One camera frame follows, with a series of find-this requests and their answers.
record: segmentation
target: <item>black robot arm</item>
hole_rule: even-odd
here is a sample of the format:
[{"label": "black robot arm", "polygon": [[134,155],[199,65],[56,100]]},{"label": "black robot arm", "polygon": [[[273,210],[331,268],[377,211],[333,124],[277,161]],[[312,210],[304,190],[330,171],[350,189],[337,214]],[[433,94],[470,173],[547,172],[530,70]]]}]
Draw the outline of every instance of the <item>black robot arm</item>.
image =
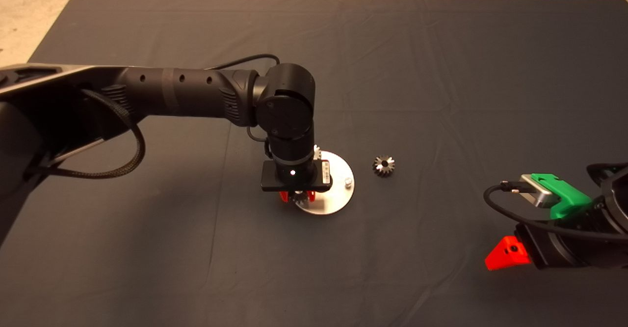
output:
[{"label": "black robot arm", "polygon": [[[328,164],[314,159],[314,90],[312,75],[290,63],[270,68],[265,76],[254,70],[39,64],[4,68],[0,208],[11,213],[4,222],[13,222],[28,192],[17,188],[31,189],[45,175],[61,174],[53,169],[70,155],[133,130],[151,115],[218,117],[236,126],[259,125],[267,132],[272,157],[262,166],[262,190],[325,192],[331,187]],[[13,209],[7,210],[9,204]]]}]

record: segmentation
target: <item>round metal plate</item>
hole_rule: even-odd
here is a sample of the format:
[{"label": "round metal plate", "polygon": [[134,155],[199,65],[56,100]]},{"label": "round metal plate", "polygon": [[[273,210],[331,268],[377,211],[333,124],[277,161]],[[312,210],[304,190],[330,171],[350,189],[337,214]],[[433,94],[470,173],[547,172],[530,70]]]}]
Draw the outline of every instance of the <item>round metal plate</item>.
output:
[{"label": "round metal plate", "polygon": [[[344,208],[349,203],[355,188],[355,179],[351,168],[341,157],[330,152],[321,152],[321,159],[329,161],[332,174],[332,188],[327,192],[316,193],[316,200],[297,202],[296,205],[314,215],[330,215]],[[346,188],[345,179],[351,179],[350,188]]]}]

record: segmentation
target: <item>dark gray cloth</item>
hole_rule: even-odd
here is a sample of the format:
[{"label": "dark gray cloth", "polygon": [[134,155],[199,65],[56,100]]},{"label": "dark gray cloth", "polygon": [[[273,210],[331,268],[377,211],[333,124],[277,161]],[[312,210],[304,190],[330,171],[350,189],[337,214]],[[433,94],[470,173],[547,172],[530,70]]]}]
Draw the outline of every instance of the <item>dark gray cloth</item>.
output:
[{"label": "dark gray cloth", "polygon": [[[355,194],[313,217],[260,191],[264,153],[242,128],[149,117],[135,172],[32,193],[0,251],[0,325],[624,325],[624,271],[488,272],[514,222],[482,191],[552,172],[600,193],[585,166],[627,156],[627,36],[625,0],[71,0],[31,61],[270,52],[308,68],[316,142],[352,166]],[[133,152],[124,135],[64,166]],[[389,179],[371,170],[384,154]]]}]

